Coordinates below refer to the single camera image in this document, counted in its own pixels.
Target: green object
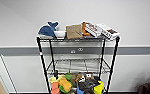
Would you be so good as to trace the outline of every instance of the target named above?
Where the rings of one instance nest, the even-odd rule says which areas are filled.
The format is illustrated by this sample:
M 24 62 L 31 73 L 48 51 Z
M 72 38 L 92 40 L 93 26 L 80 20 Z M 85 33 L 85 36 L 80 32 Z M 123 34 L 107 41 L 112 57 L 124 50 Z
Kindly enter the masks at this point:
M 70 73 L 66 73 L 65 78 L 69 81 L 72 78 L 72 75 Z
M 59 86 L 59 90 L 62 91 L 63 93 L 68 93 L 69 92 L 69 91 L 65 91 L 63 86 L 61 86 L 61 85 Z

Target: yellow object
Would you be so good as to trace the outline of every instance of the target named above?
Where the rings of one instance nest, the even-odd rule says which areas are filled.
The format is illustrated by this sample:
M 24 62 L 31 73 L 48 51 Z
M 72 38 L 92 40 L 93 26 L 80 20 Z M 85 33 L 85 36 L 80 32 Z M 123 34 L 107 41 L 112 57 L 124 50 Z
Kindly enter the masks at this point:
M 95 94 L 101 94 L 102 90 L 104 89 L 104 83 L 102 81 L 98 81 L 100 85 L 94 87 Z
M 70 91 L 70 89 L 71 89 L 71 87 L 72 87 L 72 85 L 67 81 L 66 78 L 60 79 L 59 84 L 60 84 L 61 86 L 63 86 L 63 88 L 64 88 L 64 90 L 65 90 L 66 92 L 67 92 L 67 91 Z
M 58 79 L 56 80 L 56 77 L 51 77 L 51 78 L 49 78 L 49 82 L 50 83 L 53 83 L 53 82 L 59 82 L 60 81 L 60 79 L 62 79 L 62 78 L 64 78 L 65 77 L 65 75 L 58 75 Z

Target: metal shelf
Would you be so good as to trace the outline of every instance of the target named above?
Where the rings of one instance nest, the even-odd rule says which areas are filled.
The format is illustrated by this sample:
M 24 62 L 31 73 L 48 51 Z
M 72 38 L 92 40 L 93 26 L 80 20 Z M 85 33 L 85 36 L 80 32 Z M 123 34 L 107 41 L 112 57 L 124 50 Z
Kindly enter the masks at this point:
M 99 74 L 101 58 L 90 59 L 62 59 L 55 60 L 55 68 L 59 70 L 58 74 L 66 74 L 67 72 L 72 74 L 92 72 L 93 74 Z M 110 72 L 110 67 L 105 60 L 102 63 L 101 74 Z M 48 74 L 53 75 L 54 70 L 51 66 L 52 62 L 48 65 Z
M 106 94 L 108 94 L 108 90 L 109 90 L 109 86 L 110 86 L 110 82 L 111 82 L 111 78 L 112 78 L 112 73 L 113 73 L 113 67 L 114 67 L 114 63 L 115 63 L 115 57 L 116 57 L 116 53 L 117 53 L 117 48 L 118 48 L 118 42 L 119 42 L 119 37 L 117 37 L 116 40 L 116 44 L 114 47 L 114 52 L 113 52 L 113 57 L 112 57 L 112 62 L 111 62 L 111 67 L 105 62 L 104 60 L 104 49 L 105 49 L 105 42 L 106 41 L 111 41 L 106 37 L 101 37 L 101 38 L 78 38 L 78 39 L 40 39 L 39 37 L 37 37 L 37 43 L 38 43 L 38 47 L 39 47 L 39 52 L 40 52 L 40 56 L 41 56 L 41 61 L 42 61 L 42 66 L 43 66 L 43 70 L 44 70 L 44 75 L 45 75 L 45 79 L 47 82 L 47 87 L 48 87 L 48 91 L 49 93 L 51 93 L 51 88 L 48 82 L 48 74 L 52 74 L 55 77 L 57 77 L 57 75 L 59 73 L 65 73 L 65 71 L 59 71 L 56 70 L 57 68 L 60 70 L 65 69 L 66 72 L 71 72 L 71 73 L 77 73 L 76 72 L 76 68 L 72 68 L 71 66 L 75 66 L 77 65 L 77 67 L 82 67 L 83 70 L 81 70 L 82 72 L 93 72 L 94 74 L 98 74 L 99 78 L 101 77 L 102 73 L 108 73 L 109 72 L 109 78 L 108 78 L 108 84 L 107 84 L 107 88 L 106 88 Z M 48 42 L 50 44 L 50 51 L 51 51 L 51 63 L 49 64 L 48 68 L 46 69 L 46 65 L 44 62 L 44 57 L 42 54 L 42 47 L 41 47 L 41 42 Z M 52 47 L 52 42 L 103 42 L 102 44 L 102 51 L 101 51 L 101 58 L 95 58 L 95 59 L 64 59 L 64 60 L 54 60 L 54 53 L 53 53 L 53 47 Z M 75 63 L 75 65 L 72 65 L 72 62 L 77 62 L 77 61 L 83 61 L 83 63 Z M 93 66 L 88 66 L 86 61 L 98 61 L 98 63 L 92 63 L 92 64 L 97 64 L 97 68 L 93 68 Z M 65 63 L 67 66 L 63 65 L 63 67 L 59 66 L 58 64 L 59 62 L 63 65 L 63 62 L 68 62 Z

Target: gray trim strip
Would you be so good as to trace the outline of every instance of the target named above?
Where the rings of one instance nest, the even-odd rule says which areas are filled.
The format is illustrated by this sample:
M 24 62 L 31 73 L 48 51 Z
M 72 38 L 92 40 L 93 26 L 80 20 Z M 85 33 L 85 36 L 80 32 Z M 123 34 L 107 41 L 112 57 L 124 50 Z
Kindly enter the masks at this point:
M 112 55 L 114 47 L 105 47 L 105 55 Z M 50 54 L 49 47 L 43 47 L 43 54 Z M 53 47 L 54 54 L 101 54 L 100 47 Z M 38 47 L 0 48 L 3 56 L 36 56 Z M 150 47 L 118 47 L 117 55 L 149 55 Z

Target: orange object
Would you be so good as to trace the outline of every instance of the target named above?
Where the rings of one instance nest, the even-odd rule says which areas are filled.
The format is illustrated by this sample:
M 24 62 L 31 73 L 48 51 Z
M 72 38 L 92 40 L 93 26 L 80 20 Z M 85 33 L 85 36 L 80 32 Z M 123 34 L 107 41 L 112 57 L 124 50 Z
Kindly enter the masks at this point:
M 70 91 L 70 89 L 72 87 L 72 85 L 67 81 L 66 78 L 60 79 L 59 84 L 61 86 L 63 86 L 63 88 L 64 88 L 65 91 Z
M 52 87 L 52 94 L 60 94 L 59 93 L 59 88 L 58 88 L 58 82 L 53 82 L 51 84 L 51 87 Z
M 86 27 L 86 23 L 83 22 L 83 23 L 82 23 L 82 32 L 83 32 L 83 35 L 84 35 L 84 36 L 91 36 L 90 33 L 87 33 L 87 32 L 85 31 L 85 27 Z

